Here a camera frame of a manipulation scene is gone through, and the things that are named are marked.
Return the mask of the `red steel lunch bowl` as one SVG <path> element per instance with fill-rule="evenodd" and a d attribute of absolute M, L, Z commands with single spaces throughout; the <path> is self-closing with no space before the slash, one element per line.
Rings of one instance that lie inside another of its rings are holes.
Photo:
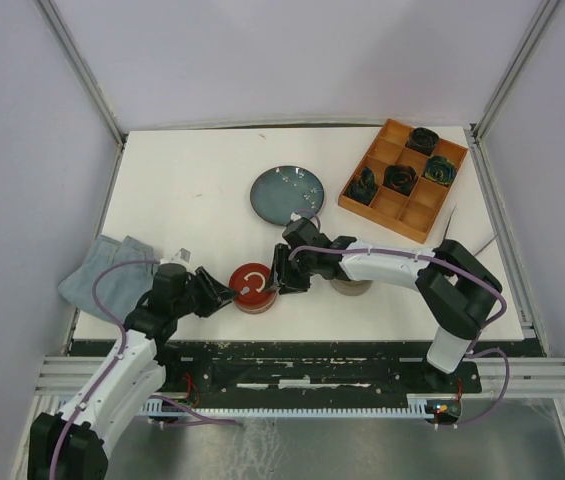
<path fill-rule="evenodd" d="M 236 307 L 247 314 L 257 315 L 269 310 L 276 301 L 276 296 L 268 297 L 267 299 L 255 303 L 244 302 L 242 300 L 236 299 Z"/>

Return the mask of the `red lunch box lid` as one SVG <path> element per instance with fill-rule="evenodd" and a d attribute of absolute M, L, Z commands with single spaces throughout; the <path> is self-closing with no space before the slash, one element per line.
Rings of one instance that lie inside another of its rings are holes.
<path fill-rule="evenodd" d="M 238 292 L 236 299 L 255 303 L 274 296 L 265 290 L 270 269 L 260 263 L 247 263 L 238 267 L 230 277 L 229 287 Z"/>

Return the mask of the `beige lunch box bowl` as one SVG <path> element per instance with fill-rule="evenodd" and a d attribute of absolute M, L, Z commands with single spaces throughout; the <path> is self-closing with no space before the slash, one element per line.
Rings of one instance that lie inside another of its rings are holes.
<path fill-rule="evenodd" d="M 365 294 L 371 288 L 373 282 L 370 280 L 344 281 L 333 279 L 330 284 L 338 293 L 355 297 Z"/>

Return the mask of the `blue ceramic food plate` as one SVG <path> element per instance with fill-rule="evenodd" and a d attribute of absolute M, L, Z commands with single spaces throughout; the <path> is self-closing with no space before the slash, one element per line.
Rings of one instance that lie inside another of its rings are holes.
<path fill-rule="evenodd" d="M 253 182 L 249 194 L 255 213 L 277 226 L 286 226 L 292 216 L 315 218 L 324 199 L 325 188 L 318 177 L 293 165 L 266 170 Z"/>

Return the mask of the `wooden compartment tray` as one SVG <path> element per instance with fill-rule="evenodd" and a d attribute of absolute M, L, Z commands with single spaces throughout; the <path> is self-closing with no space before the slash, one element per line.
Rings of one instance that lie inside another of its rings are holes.
<path fill-rule="evenodd" d="M 426 127 L 385 121 L 338 205 L 422 244 L 459 177 L 468 149 Z"/>

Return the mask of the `metal tongs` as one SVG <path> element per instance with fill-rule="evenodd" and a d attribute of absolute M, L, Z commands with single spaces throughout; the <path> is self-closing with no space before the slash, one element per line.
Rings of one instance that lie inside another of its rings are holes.
<path fill-rule="evenodd" d="M 451 209 L 448 219 L 446 221 L 446 225 L 443 231 L 443 237 L 442 240 L 447 240 L 448 239 L 448 235 L 449 235 L 449 230 L 453 221 L 453 217 L 454 217 L 454 213 L 456 210 L 456 206 L 453 206 L 453 208 Z M 482 252 L 484 252 L 491 244 L 493 244 L 496 239 L 498 238 L 498 234 L 495 233 L 493 234 L 487 241 L 485 241 L 479 248 L 475 249 L 472 252 L 472 255 L 475 257 L 478 257 Z"/>

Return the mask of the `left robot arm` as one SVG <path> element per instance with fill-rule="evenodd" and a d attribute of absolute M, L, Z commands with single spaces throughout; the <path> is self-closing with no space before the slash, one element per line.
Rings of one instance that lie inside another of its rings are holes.
<path fill-rule="evenodd" d="M 179 319 L 207 318 L 237 296 L 202 267 L 159 265 L 151 289 L 116 324 L 120 337 L 96 372 L 57 413 L 41 413 L 31 424 L 28 478 L 104 478 L 117 442 L 141 407 L 159 389 L 182 381 L 182 364 L 164 352 Z"/>

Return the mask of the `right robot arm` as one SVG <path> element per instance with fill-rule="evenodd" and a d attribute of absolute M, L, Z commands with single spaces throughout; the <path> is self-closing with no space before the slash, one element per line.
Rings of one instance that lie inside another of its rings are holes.
<path fill-rule="evenodd" d="M 443 391 L 457 379 L 460 361 L 489 324 L 507 309 L 502 285 L 462 244 L 435 248 L 375 246 L 351 236 L 314 241 L 285 239 L 275 246 L 267 291 L 303 293 L 315 275 L 325 280 L 381 282 L 418 292 L 438 324 L 420 368 L 429 389 Z"/>

